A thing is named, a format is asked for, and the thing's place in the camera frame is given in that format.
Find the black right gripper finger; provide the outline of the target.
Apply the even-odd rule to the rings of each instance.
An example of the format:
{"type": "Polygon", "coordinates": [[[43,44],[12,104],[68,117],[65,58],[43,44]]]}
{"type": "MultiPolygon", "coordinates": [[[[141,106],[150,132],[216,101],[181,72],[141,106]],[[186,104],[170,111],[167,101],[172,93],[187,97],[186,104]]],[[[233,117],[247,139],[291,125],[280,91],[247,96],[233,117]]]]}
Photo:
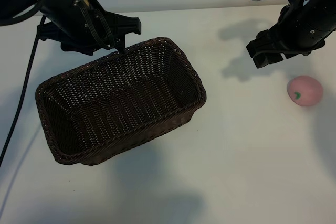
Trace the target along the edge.
{"type": "Polygon", "coordinates": [[[253,62],[258,69],[267,65],[279,63],[283,60],[284,59],[280,53],[261,53],[253,57],[253,62]]]}
{"type": "Polygon", "coordinates": [[[277,30],[270,28],[259,32],[256,38],[248,43],[246,49],[251,57],[256,57],[260,54],[281,53],[283,45],[277,30]]]}

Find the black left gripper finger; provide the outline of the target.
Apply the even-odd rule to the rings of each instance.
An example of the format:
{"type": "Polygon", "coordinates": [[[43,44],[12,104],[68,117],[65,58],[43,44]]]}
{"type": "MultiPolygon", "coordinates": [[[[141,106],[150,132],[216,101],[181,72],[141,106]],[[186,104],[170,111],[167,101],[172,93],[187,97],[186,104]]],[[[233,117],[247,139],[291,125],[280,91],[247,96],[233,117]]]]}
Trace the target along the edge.
{"type": "Polygon", "coordinates": [[[64,52],[78,52],[80,54],[93,56],[93,53],[102,49],[96,42],[77,42],[77,41],[62,41],[60,43],[61,50],[64,52]]]}
{"type": "Polygon", "coordinates": [[[142,24],[137,17],[126,17],[115,14],[113,25],[114,48],[120,52],[125,53],[125,36],[134,33],[140,35],[142,33],[142,24]]]}

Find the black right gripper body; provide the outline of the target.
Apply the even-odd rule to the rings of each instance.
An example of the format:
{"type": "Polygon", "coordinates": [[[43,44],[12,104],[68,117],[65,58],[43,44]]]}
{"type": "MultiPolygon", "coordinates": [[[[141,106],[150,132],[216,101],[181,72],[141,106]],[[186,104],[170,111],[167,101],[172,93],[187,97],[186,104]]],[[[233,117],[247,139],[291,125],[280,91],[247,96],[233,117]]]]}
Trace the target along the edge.
{"type": "Polygon", "coordinates": [[[288,1],[272,28],[272,53],[278,58],[308,55],[335,30],[335,0],[288,1]]]}

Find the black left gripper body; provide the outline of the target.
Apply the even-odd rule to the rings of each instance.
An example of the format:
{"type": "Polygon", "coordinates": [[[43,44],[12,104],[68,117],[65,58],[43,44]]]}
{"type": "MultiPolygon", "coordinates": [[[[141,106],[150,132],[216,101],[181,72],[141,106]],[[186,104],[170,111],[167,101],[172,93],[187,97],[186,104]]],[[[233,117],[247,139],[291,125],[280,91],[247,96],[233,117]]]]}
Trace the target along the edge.
{"type": "Polygon", "coordinates": [[[41,12],[50,19],[41,29],[42,40],[96,42],[102,49],[115,49],[115,13],[98,0],[46,0],[41,12]]]}

